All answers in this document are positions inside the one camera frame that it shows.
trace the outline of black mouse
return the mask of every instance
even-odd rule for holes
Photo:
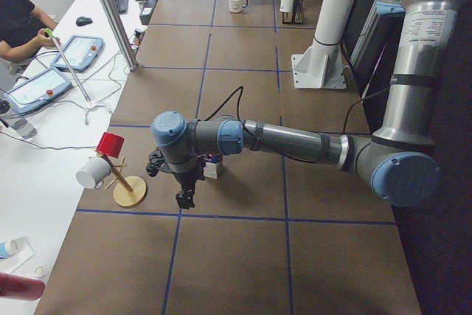
[[[91,24],[91,23],[92,23],[91,18],[87,18],[86,16],[81,16],[81,17],[77,18],[77,20],[75,21],[75,24],[77,26],[85,26],[85,25],[88,25],[88,24]]]

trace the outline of person's hand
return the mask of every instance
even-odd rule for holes
[[[59,37],[55,38],[58,44],[60,44],[60,39]],[[49,37],[46,37],[46,30],[45,29],[39,29],[38,34],[36,35],[36,41],[40,46],[45,46],[45,47],[54,47],[54,42],[52,42],[52,39]]]

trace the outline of blue joint cap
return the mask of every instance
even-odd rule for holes
[[[187,128],[184,116],[175,111],[159,114],[150,125],[154,140],[159,147],[165,147],[178,141]]]
[[[226,120],[218,129],[216,139],[223,155],[239,154],[243,150],[243,125],[239,121]]]
[[[392,15],[392,16],[402,16],[405,13],[405,8],[400,4],[396,3],[384,3],[382,1],[377,1],[377,14],[382,15]]]
[[[381,162],[370,180],[375,193],[399,207],[410,207],[427,199],[437,187],[440,169],[428,155],[399,153]]]

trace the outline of white desk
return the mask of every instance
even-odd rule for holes
[[[93,24],[76,26],[75,20],[79,16],[92,18]],[[136,28],[144,29],[139,20],[139,6],[134,0],[129,0],[128,13],[120,17],[128,37]],[[79,74],[81,79],[87,78],[119,51],[99,0],[75,0],[54,34],[62,43],[71,35],[104,39],[105,46],[98,59],[91,68]],[[53,58],[54,55],[49,55],[40,59],[48,66]],[[119,87],[108,78],[112,67],[113,61],[83,84],[93,100],[100,100]],[[44,67],[34,60],[24,75],[32,77],[43,70]],[[126,62],[119,55],[111,77],[124,86],[127,73]],[[106,100],[112,109],[116,107],[121,92],[120,89]],[[78,88],[58,99],[62,100],[87,106]],[[95,146],[107,130],[110,116],[104,108],[98,108],[88,114],[87,126],[83,110],[71,103],[64,103],[52,104],[28,119],[38,129],[33,142],[43,147]],[[3,132],[19,137],[10,128],[3,128]],[[43,267],[42,280],[47,282],[83,191],[75,180],[75,173],[90,156],[95,156],[95,152],[93,149],[40,150],[0,134],[0,156],[0,240],[26,237],[35,254],[13,273],[30,277],[25,272]],[[28,302],[0,298],[0,315],[33,314],[37,304],[38,300]]]

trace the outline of red cylinder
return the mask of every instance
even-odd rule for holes
[[[95,149],[95,151],[106,156],[113,156],[114,158],[117,158],[124,141],[125,138],[122,136],[105,132],[102,135],[102,139],[100,140],[100,143],[98,143],[97,149]]]
[[[46,285],[40,280],[0,273],[0,297],[37,300],[43,295]]]

